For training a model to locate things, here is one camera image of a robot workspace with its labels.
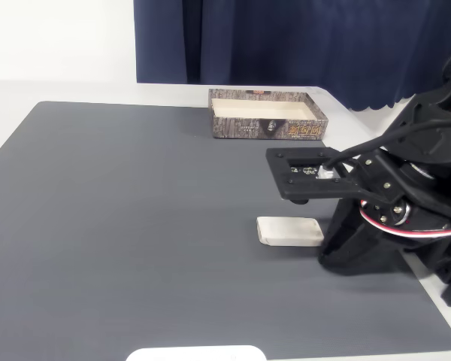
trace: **gray desk mat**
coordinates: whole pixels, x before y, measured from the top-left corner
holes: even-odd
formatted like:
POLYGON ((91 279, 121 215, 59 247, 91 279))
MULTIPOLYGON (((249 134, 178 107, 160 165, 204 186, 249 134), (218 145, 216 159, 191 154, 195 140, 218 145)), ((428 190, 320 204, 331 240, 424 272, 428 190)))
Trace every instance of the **gray desk mat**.
POLYGON ((340 277, 259 243, 280 199, 268 147, 213 139, 207 109, 40 103, 0 149, 0 359, 117 361, 251 344, 269 359, 451 350, 401 258, 340 277))

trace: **white wall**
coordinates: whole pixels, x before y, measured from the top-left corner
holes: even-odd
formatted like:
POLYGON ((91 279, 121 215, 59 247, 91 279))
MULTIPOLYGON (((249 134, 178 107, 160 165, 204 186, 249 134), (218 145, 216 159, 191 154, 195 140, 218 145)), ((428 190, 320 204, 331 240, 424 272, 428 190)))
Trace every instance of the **white wall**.
POLYGON ((135 83, 132 0, 0 0, 0 80, 135 83))

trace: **black cable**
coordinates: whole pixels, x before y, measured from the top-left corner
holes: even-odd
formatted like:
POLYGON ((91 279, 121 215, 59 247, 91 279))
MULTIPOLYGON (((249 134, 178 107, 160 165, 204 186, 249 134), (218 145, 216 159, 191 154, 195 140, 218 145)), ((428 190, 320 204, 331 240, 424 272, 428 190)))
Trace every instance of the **black cable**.
POLYGON ((377 138, 371 139, 370 141, 366 141, 365 143, 361 143, 343 150, 339 154, 333 156, 328 162, 324 163, 323 167, 326 169, 331 169, 334 164, 342 162, 345 159, 371 152, 374 149, 382 147, 392 141, 396 141, 399 138, 403 138, 411 133, 432 128, 451 128, 451 120, 430 120, 426 123, 415 124, 413 126, 402 126, 399 129, 383 134, 377 138))

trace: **wire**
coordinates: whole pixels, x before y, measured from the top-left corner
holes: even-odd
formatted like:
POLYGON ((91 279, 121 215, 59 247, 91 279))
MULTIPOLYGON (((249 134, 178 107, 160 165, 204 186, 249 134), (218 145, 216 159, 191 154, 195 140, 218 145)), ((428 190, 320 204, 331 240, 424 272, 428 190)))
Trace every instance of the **wire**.
POLYGON ((451 128, 451 120, 431 120, 426 123, 414 124, 412 126, 402 126, 399 129, 383 134, 377 138, 371 139, 370 141, 366 141, 354 147, 343 150, 336 156, 333 156, 328 162, 324 163, 323 167, 331 169, 334 164, 342 162, 345 159, 370 152, 411 133, 433 128, 451 128))
POLYGON ((375 220, 370 218, 361 208, 359 209, 359 212, 361 213, 362 217, 367 220, 372 226, 392 235, 399 235, 401 237, 407 238, 439 238, 451 235, 451 229, 435 231, 404 231, 397 228, 391 228, 376 222, 375 220))

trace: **white object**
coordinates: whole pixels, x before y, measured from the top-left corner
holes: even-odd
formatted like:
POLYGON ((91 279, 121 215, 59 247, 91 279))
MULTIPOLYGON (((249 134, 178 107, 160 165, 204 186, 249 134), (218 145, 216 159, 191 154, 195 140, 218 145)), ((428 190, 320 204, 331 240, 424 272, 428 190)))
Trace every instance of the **white object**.
MULTIPOLYGON (((0 147, 30 110, 42 101, 207 108, 209 88, 251 89, 251 87, 253 86, 0 81, 0 147)), ((261 86, 261 89, 307 92, 329 119, 328 128, 322 140, 326 147, 344 150, 364 141, 369 141, 376 136, 324 89, 314 86, 261 86)), ((428 272, 416 255, 407 253, 404 258, 451 327, 451 307, 448 307, 440 296, 446 287, 445 284, 441 282, 437 275, 428 272)), ((437 361, 438 359, 451 361, 451 351, 364 355, 353 358, 334 357, 324 358, 323 360, 350 361, 351 359, 354 359, 354 361, 437 361)))
POLYGON ((207 346, 142 348, 126 361, 266 361, 266 358, 254 346, 207 346))
POLYGON ((332 179, 334 177, 334 171, 332 169, 324 169, 321 165, 319 171, 317 172, 317 177, 319 179, 332 179))
POLYGON ((273 102, 240 99, 212 99, 216 117, 317 120, 303 102, 273 102))
POLYGON ((317 247, 324 240, 313 218, 257 217, 257 233, 268 246, 317 247))

